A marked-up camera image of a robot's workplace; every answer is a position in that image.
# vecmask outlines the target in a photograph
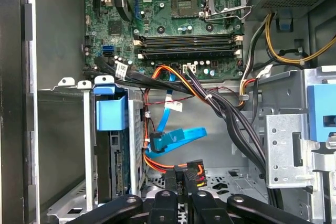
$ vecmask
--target screw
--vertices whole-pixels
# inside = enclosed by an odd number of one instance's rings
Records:
[[[151,112],[150,111],[145,112],[145,118],[151,118]]]
[[[162,195],[163,197],[168,197],[168,196],[170,196],[170,192],[168,192],[168,191],[164,191],[163,193],[161,193],[161,195]]]
[[[134,197],[130,197],[128,200],[127,200],[127,203],[134,203],[136,202],[136,199]]]
[[[242,203],[242,202],[244,202],[244,199],[241,198],[240,196],[235,196],[235,197],[233,198],[233,200],[234,200],[235,202],[238,202],[238,203]]]
[[[206,196],[206,193],[203,192],[203,191],[199,191],[199,192],[197,193],[197,195],[199,195],[199,196],[201,196],[201,197],[204,197],[204,196]]]

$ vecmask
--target motherboard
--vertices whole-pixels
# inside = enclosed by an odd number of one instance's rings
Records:
[[[103,56],[151,76],[160,65],[190,68],[203,81],[240,78],[243,24],[240,10],[206,20],[209,0],[85,0],[87,65]],[[240,0],[213,0],[216,10]],[[162,72],[160,78],[169,79]]]

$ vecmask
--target chip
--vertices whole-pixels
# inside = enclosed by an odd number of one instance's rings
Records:
[[[113,20],[109,21],[109,35],[121,35],[122,33],[122,21]]]
[[[197,0],[171,0],[173,18],[198,17]]]

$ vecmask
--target black cable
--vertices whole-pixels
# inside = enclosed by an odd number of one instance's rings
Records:
[[[253,96],[252,96],[252,121],[253,124],[257,113],[258,113],[258,103],[259,103],[259,78],[257,78],[253,85]]]

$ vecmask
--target green circuit board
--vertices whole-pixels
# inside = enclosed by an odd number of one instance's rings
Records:
[[[113,57],[106,59],[113,66],[115,60],[129,65],[132,70],[140,71],[151,76],[159,65],[182,66],[194,64],[196,76],[203,81],[222,81],[224,79],[239,79],[242,66],[241,58],[222,57],[212,59],[204,57],[193,59],[160,59],[146,61],[139,59],[135,52],[134,31],[144,37],[169,37],[193,35],[241,35],[243,25],[239,19],[226,19],[213,24],[211,31],[206,30],[207,23],[198,17],[201,0],[134,0],[134,19],[132,22],[124,21],[114,6],[100,5],[100,14],[97,15],[94,0],[85,0],[86,10],[86,37],[91,43],[90,54],[86,57],[87,65],[94,66],[94,58],[102,56],[102,46],[114,47]],[[240,5],[240,0],[215,0],[218,8]],[[194,8],[193,16],[178,17],[184,10]],[[164,27],[164,33],[158,33],[158,27]],[[161,79],[168,80],[169,74],[164,72]]]

